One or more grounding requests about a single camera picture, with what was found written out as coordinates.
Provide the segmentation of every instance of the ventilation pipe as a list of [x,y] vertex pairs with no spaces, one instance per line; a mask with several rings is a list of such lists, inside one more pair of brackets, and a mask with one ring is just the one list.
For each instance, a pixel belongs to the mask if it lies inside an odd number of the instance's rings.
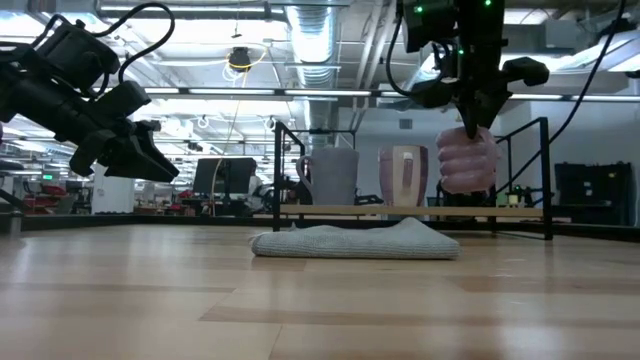
[[[291,24],[291,45],[297,62],[328,63],[333,60],[337,11],[333,7],[290,6],[286,8]],[[298,79],[305,89],[330,89],[336,86],[336,70],[323,67],[299,67]],[[305,102],[305,124],[309,129],[337,129],[337,103]],[[309,136],[311,147],[331,145],[335,136]]]

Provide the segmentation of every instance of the gray mug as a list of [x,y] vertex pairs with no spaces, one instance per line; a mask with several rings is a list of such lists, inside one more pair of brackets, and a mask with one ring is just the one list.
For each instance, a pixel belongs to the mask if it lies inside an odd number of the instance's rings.
[[[309,189],[314,205],[354,205],[360,154],[349,148],[314,149],[311,156],[298,159],[300,181]],[[311,165],[311,182],[302,172],[302,163]]]

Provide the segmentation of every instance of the yellow cable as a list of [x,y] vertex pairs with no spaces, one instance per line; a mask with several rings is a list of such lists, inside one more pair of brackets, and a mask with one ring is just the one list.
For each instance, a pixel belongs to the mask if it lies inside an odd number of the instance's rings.
[[256,60],[255,62],[249,64],[249,65],[234,65],[229,61],[229,58],[231,57],[231,54],[227,54],[227,63],[229,64],[230,67],[234,68],[234,69],[248,69],[252,66],[258,65],[259,63],[262,62],[262,60],[264,59],[265,56],[267,56],[267,47],[263,46],[264,50],[262,51],[262,56],[260,56],[260,58],[258,60]]
[[[244,79],[242,80],[242,87],[244,88],[247,85],[247,79],[249,78],[249,72],[244,74]],[[224,143],[224,147],[222,148],[222,157],[218,164],[216,164],[216,169],[213,171],[213,182],[211,183],[211,214],[216,216],[216,196],[215,196],[215,187],[216,187],[216,177],[218,176],[218,169],[220,168],[220,164],[224,161],[224,153],[227,152],[227,147],[229,146],[229,142],[231,141],[231,135],[233,134],[233,128],[236,125],[236,119],[238,119],[238,112],[240,112],[240,103],[242,100],[238,100],[238,104],[236,105],[236,112],[233,115],[233,121],[229,124],[229,132],[227,134],[227,140]]]

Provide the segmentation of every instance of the wood grain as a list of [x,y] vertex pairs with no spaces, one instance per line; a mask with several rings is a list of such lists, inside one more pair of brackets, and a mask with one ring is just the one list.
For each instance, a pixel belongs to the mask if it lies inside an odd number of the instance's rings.
[[255,258],[258,228],[0,242],[0,359],[631,360],[640,246],[448,232],[457,261]]

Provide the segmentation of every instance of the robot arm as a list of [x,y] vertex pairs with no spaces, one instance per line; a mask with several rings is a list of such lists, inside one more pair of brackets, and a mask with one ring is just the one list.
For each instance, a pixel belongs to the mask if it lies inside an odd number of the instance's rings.
[[[145,7],[161,7],[170,13],[173,32],[175,20],[166,6],[147,3],[136,6],[133,16]],[[170,182],[178,170],[158,151],[153,143],[154,126],[145,121],[132,122],[127,117],[151,102],[136,82],[123,81],[124,69],[140,56],[157,49],[163,42],[136,54],[120,67],[118,56],[97,37],[122,25],[118,21],[107,32],[91,34],[81,22],[70,24],[55,15],[47,25],[63,23],[37,49],[45,36],[33,44],[0,43],[12,51],[0,52],[0,121],[9,122],[16,114],[53,131],[58,141],[70,141],[78,146],[70,161],[71,170],[88,176],[97,161],[108,168],[107,176],[141,178]],[[118,69],[120,83],[102,95],[109,74]],[[102,88],[92,90],[103,77]]]
[[[387,76],[397,92],[426,108],[453,103],[460,111],[467,136],[478,126],[490,128],[512,93],[509,82],[528,86],[544,84],[549,70],[528,57],[508,61],[499,69],[505,0],[399,0],[397,25],[389,47]],[[432,43],[440,75],[417,83],[411,91],[400,89],[391,77],[390,57],[400,27],[405,50],[419,51]],[[444,50],[440,58],[439,49]]]

